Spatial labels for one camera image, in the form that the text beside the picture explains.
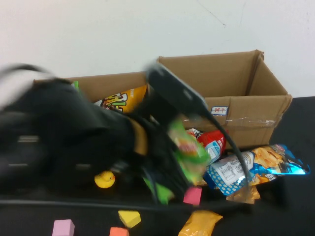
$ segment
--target white label on bag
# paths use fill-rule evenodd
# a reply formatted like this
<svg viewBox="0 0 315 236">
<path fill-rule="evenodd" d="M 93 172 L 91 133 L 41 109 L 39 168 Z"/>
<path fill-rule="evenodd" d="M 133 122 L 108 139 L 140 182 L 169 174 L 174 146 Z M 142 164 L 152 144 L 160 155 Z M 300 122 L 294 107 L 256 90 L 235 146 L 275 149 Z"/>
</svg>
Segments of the white label on bag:
<svg viewBox="0 0 315 236">
<path fill-rule="evenodd" d="M 242 152 L 242 155 L 248 170 L 250 170 L 253 166 L 254 155 L 250 151 Z M 236 155 L 224 158 L 212 164 L 212 167 L 218 172 L 226 185 L 231 185 L 241 177 L 245 178 L 245 173 Z"/>
<path fill-rule="evenodd" d="M 214 106 L 211 108 L 211 114 L 214 116 L 226 116 L 228 107 L 218 107 Z"/>
</svg>

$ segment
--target toy block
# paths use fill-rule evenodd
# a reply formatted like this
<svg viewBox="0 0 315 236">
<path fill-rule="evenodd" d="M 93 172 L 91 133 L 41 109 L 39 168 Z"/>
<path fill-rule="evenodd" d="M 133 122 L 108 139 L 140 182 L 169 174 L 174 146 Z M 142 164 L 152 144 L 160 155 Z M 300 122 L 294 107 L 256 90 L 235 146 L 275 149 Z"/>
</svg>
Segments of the toy block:
<svg viewBox="0 0 315 236">
<path fill-rule="evenodd" d="M 109 236 L 129 236 L 129 232 L 127 229 L 112 227 Z"/>
<path fill-rule="evenodd" d="M 199 205 L 200 198 L 201 198 L 201 191 L 202 189 L 198 187 L 189 188 L 185 193 L 184 203 Z"/>
<path fill-rule="evenodd" d="M 55 220 L 53 236 L 73 236 L 74 224 L 72 220 Z"/>
<path fill-rule="evenodd" d="M 135 210 L 119 210 L 118 214 L 120 220 L 128 228 L 132 228 L 141 222 L 140 214 Z"/>
</svg>

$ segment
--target black surface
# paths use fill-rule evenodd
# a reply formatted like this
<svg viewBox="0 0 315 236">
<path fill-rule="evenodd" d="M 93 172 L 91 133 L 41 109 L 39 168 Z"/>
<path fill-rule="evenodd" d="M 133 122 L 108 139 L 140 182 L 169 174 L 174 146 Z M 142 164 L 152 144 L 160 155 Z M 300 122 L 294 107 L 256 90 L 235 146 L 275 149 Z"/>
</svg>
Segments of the black surface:
<svg viewBox="0 0 315 236">
<path fill-rule="evenodd" d="M 276 128 L 272 144 L 287 145 L 295 156 L 315 170 L 315 97 L 295 98 Z M 262 199 L 255 205 L 235 205 L 222 208 L 220 194 L 212 195 L 203 189 L 202 206 L 223 215 L 212 235 L 312 235 L 315 228 L 314 204 L 315 178 L 308 176 L 285 176 L 258 186 Z M 170 203 L 169 207 L 152 205 L 150 192 L 140 181 L 125 185 L 115 183 L 106 191 L 90 188 L 90 191 L 70 192 L 69 196 L 93 196 L 104 200 L 102 207 L 63 206 L 0 206 L 0 236 L 50 236 L 54 220 L 72 219 L 75 236 L 106 236 L 110 227 L 123 227 L 113 201 L 120 201 L 140 209 L 141 223 L 130 229 L 130 236 L 178 235 L 192 211 L 191 206 Z M 20 197 L 55 200 L 56 196 L 36 190 Z M 17 196 L 2 196 L 12 199 Z"/>
</svg>

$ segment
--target cardboard box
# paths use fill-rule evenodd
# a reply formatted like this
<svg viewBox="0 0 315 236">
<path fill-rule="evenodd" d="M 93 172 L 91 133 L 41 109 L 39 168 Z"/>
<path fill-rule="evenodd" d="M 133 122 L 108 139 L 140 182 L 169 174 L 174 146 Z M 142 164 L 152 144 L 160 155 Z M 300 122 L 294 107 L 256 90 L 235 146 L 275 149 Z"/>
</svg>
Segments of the cardboard box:
<svg viewBox="0 0 315 236">
<path fill-rule="evenodd" d="M 209 110 L 241 148 L 268 144 L 274 128 L 292 101 L 292 96 L 287 94 L 263 60 L 263 52 L 258 50 L 158 58 L 158 62 L 205 98 Z M 70 80 L 78 80 L 80 90 L 96 102 L 144 85 L 145 74 L 135 72 Z M 215 129 L 207 121 L 183 120 L 187 128 Z"/>
</svg>

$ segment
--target label on box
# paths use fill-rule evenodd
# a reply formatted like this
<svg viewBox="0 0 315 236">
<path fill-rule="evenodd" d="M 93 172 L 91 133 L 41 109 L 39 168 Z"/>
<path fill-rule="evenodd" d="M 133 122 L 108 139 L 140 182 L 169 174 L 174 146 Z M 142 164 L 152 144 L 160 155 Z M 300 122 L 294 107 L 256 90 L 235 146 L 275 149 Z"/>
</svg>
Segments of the label on box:
<svg viewBox="0 0 315 236">
<path fill-rule="evenodd" d="M 213 106 L 211 108 L 211 114 L 214 116 L 226 116 L 228 111 L 228 107 L 218 107 L 218 106 Z"/>
</svg>

